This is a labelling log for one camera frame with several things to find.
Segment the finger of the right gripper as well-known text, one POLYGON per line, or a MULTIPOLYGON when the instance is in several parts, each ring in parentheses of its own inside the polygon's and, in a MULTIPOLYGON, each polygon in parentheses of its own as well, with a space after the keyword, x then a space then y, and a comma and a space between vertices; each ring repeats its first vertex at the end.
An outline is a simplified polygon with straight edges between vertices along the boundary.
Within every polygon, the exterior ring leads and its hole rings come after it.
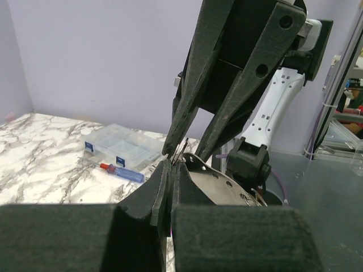
POLYGON ((202 136, 197 156, 207 160, 215 149, 241 132, 305 19, 303 8, 277 1, 245 68, 235 76, 202 136))
POLYGON ((233 6, 233 1, 203 1, 195 32, 174 98, 172 123, 162 154, 172 155, 194 121, 203 84, 218 56, 217 44, 233 6))

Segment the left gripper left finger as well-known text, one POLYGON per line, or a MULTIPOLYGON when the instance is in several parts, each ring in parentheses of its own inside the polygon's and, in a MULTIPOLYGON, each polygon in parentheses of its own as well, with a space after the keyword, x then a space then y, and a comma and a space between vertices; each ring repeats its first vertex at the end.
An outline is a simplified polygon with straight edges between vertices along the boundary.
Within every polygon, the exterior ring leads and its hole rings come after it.
POLYGON ((171 163, 117 204, 4 205, 2 271, 165 271, 171 163))

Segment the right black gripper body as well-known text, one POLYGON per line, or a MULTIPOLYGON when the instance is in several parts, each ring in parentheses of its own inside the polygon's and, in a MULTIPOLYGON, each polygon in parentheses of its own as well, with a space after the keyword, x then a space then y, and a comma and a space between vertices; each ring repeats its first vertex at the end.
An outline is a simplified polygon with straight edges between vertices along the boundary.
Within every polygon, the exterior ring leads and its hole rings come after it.
POLYGON ((255 48, 277 1, 233 1, 228 19, 218 40, 218 56, 210 67, 198 108, 216 111, 239 71, 255 48))

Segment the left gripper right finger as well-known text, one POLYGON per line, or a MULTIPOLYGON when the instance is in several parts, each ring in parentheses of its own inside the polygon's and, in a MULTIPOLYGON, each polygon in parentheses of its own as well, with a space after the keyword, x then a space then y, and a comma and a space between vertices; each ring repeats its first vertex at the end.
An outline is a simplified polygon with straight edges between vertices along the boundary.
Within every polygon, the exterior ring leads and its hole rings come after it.
POLYGON ((311 229, 285 206, 217 206, 172 168, 171 229, 176 271, 322 271, 311 229))

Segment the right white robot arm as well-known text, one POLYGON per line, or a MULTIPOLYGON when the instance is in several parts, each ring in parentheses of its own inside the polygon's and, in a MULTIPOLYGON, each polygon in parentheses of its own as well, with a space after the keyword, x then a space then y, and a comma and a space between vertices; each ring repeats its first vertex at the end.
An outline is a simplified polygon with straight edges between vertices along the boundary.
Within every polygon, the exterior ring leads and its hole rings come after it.
POLYGON ((304 1, 203 1, 172 105, 163 154, 177 153, 199 109, 213 115, 191 163, 233 138, 226 173, 191 179, 214 203, 263 205, 269 147, 297 93, 313 81, 333 21, 310 19, 304 1))

